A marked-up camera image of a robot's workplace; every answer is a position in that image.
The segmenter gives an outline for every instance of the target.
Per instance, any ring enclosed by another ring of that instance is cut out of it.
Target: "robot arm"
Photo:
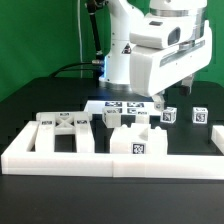
[[[156,101],[161,92],[209,64],[212,34],[205,20],[207,0],[151,0],[150,13],[132,29],[137,46],[130,58],[130,84],[137,94]]]
[[[96,51],[100,53],[98,32],[94,22],[93,12],[108,6],[111,20],[111,48],[105,56],[104,74],[99,78],[100,86],[116,90],[129,90],[129,61],[132,48],[130,31],[133,23],[144,18],[144,14],[127,0],[88,0],[88,11],[93,26]]]

